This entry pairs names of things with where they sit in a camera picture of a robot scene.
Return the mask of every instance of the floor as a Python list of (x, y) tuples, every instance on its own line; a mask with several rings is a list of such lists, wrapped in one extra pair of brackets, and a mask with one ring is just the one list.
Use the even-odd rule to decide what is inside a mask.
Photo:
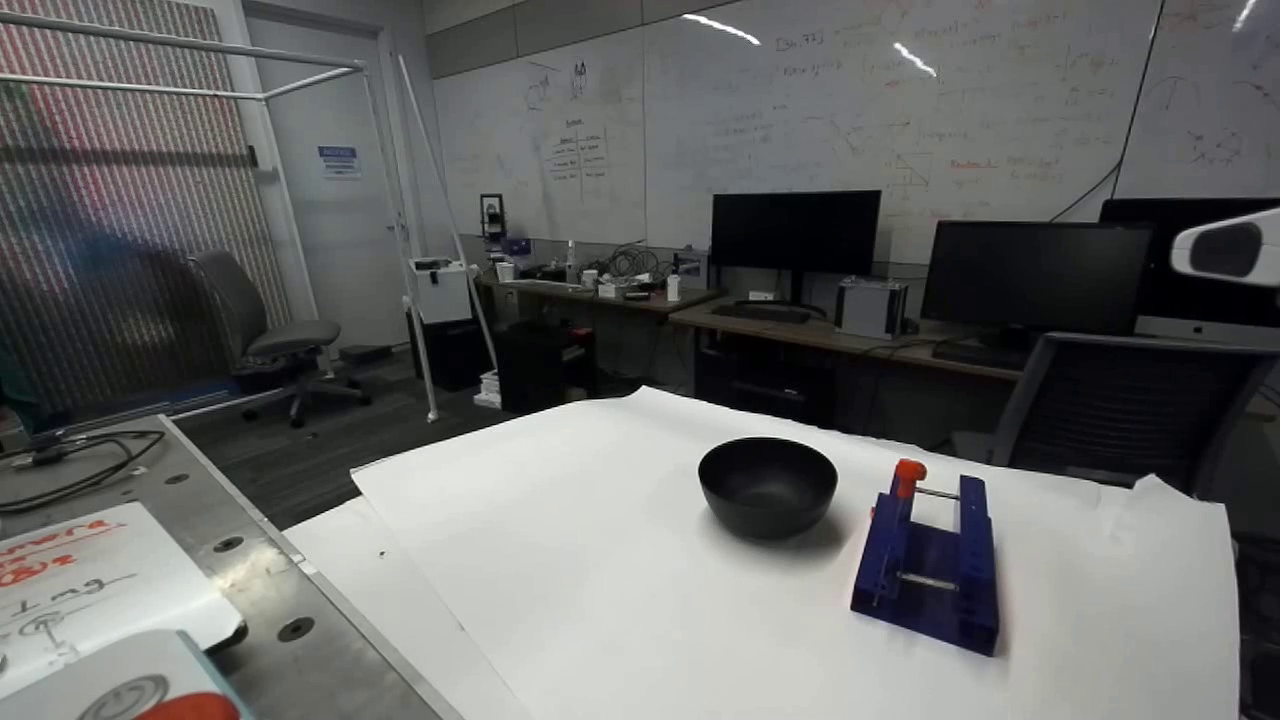
[(199, 453), (278, 522), (293, 528), (354, 495), (354, 467), (421, 445), (440, 445), (489, 425), (505, 412), (473, 402), (473, 393), (440, 393), (440, 421), (427, 425), (427, 395), (404, 357), (362, 366), (372, 402), (324, 401), (306, 429), (288, 429), (285, 401), (186, 414), (179, 429)]

